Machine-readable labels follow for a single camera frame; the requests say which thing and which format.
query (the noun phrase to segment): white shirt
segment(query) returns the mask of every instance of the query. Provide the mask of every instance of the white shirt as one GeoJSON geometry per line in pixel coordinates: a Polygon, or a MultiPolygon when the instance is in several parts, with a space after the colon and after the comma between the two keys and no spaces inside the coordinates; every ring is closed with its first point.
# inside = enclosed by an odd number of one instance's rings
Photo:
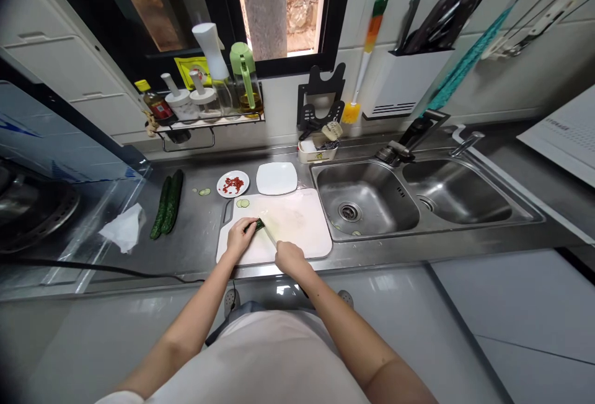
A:
{"type": "MultiPolygon", "coordinates": [[[[313,330],[316,327],[326,332],[322,321],[308,313],[244,315],[146,403],[368,403],[343,361],[313,330]]],[[[144,402],[133,392],[116,392],[97,404],[144,402]]]]}

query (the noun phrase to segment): sink drain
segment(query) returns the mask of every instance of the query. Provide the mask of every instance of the sink drain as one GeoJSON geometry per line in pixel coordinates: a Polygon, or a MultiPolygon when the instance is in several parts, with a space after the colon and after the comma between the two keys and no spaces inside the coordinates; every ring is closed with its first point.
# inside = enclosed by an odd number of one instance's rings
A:
{"type": "Polygon", "coordinates": [[[345,221],[356,222],[361,219],[361,209],[355,203],[341,203],[338,210],[339,216],[345,221]]]}
{"type": "Polygon", "coordinates": [[[425,196],[421,196],[418,195],[417,198],[421,201],[421,203],[426,206],[426,209],[429,210],[430,212],[434,211],[434,201],[432,201],[429,198],[426,198],[425,196]]]}

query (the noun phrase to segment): white cabinet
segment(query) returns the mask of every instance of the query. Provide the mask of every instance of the white cabinet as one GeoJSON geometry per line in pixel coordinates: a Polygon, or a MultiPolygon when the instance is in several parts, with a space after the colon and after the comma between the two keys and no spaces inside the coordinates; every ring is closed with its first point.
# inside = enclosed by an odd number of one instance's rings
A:
{"type": "Polygon", "coordinates": [[[75,100],[71,105],[105,134],[144,132],[146,117],[128,94],[75,100]]]}
{"type": "Polygon", "coordinates": [[[432,268],[474,335],[595,363],[595,287],[556,251],[432,268]]]}
{"type": "Polygon", "coordinates": [[[476,339],[514,404],[592,404],[595,365],[476,339]]]}
{"type": "Polygon", "coordinates": [[[68,101],[122,92],[122,86],[79,37],[7,46],[6,51],[68,101]]]}
{"type": "Polygon", "coordinates": [[[75,35],[49,0],[2,0],[0,46],[75,35]]]}

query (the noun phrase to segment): cucumber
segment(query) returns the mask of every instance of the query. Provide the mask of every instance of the cucumber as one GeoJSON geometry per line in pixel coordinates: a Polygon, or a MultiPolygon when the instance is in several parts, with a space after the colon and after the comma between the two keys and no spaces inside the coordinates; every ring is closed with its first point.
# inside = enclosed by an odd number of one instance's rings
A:
{"type": "Polygon", "coordinates": [[[167,209],[167,196],[169,194],[171,186],[172,177],[168,176],[167,178],[165,178],[165,181],[163,182],[163,187],[161,188],[159,209],[157,209],[155,224],[153,224],[153,228],[151,229],[151,240],[156,240],[161,235],[161,225],[163,224],[163,219],[165,218],[165,209],[167,209]]]}
{"type": "Polygon", "coordinates": [[[165,209],[165,218],[163,225],[161,225],[161,233],[169,234],[174,228],[175,219],[178,216],[178,208],[180,207],[180,195],[182,194],[182,183],[184,181],[184,173],[178,169],[172,178],[172,188],[167,195],[167,208],[165,209]]]}
{"type": "MultiPolygon", "coordinates": [[[[248,228],[252,225],[252,223],[250,223],[248,226],[246,226],[244,228],[244,233],[246,233],[246,231],[248,230],[248,228]]],[[[265,224],[262,222],[262,220],[259,218],[258,221],[256,222],[256,231],[262,229],[263,227],[265,227],[265,224]]]]}

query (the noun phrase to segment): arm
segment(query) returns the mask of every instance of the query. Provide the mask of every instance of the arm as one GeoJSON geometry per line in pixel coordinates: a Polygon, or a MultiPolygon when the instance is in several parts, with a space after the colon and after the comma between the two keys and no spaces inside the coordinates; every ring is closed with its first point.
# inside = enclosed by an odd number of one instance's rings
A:
{"type": "Polygon", "coordinates": [[[277,243],[277,267],[310,297],[319,317],[372,404],[436,404],[411,367],[333,291],[293,243],[277,243]]]}
{"type": "Polygon", "coordinates": [[[256,220],[242,218],[234,224],[227,237],[227,250],[219,263],[141,364],[117,390],[135,392],[146,400],[200,352],[215,320],[231,271],[254,235],[256,220]]]}

